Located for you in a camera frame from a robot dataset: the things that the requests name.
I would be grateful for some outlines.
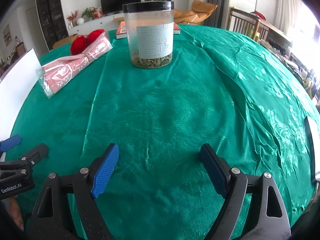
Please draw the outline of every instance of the jar label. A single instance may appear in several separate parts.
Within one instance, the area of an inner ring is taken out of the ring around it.
[[[137,26],[139,58],[153,59],[168,56],[173,47],[173,22]]]

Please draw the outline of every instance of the plastic jar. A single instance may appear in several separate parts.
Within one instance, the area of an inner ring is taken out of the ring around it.
[[[123,5],[130,58],[140,68],[159,68],[172,61],[172,1]]]

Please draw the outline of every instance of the black lid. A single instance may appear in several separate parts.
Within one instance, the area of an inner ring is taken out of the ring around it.
[[[174,2],[172,1],[135,2],[135,3],[124,4],[122,7],[123,7],[124,13],[170,11],[174,9]]]

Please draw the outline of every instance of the leather chair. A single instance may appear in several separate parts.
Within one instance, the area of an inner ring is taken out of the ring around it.
[[[174,9],[174,22],[177,24],[199,25],[207,19],[217,7],[215,4],[193,0],[191,10],[182,12]]]

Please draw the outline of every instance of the red yarn ball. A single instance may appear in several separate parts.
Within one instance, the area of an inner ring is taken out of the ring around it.
[[[101,33],[103,33],[104,30],[99,29],[91,32],[87,37],[87,46],[89,46],[91,43],[93,43]]]
[[[87,47],[86,38],[83,35],[79,35],[76,39],[71,43],[70,52],[71,55],[78,55],[82,53]]]

